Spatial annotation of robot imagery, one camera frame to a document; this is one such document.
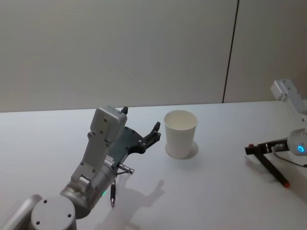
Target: white paper cup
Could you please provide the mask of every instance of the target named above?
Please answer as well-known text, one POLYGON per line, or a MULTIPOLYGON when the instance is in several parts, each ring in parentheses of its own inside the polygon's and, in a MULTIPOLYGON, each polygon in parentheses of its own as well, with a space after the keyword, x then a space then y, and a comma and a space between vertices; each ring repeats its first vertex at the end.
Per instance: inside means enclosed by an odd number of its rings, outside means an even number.
POLYGON ((182 159, 190 154, 197 123, 197 117, 185 110, 174 110, 165 115, 165 149, 171 157, 182 159))

